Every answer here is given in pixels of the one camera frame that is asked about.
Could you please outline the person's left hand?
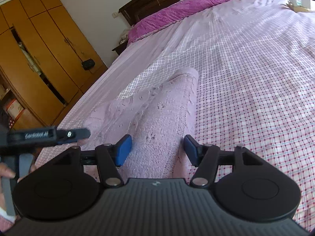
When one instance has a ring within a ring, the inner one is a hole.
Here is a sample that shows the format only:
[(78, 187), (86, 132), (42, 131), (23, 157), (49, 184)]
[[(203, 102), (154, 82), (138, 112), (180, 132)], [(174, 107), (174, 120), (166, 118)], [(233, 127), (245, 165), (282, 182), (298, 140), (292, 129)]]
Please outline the person's left hand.
[[(8, 168), (8, 166), (5, 163), (1, 162), (0, 176), (1, 176), (1, 180), (3, 178), (12, 179), (12, 178), (15, 178), (16, 173), (12, 171), (10, 168)], [(6, 210), (5, 197), (2, 190), (2, 184), (1, 184), (1, 208)]]

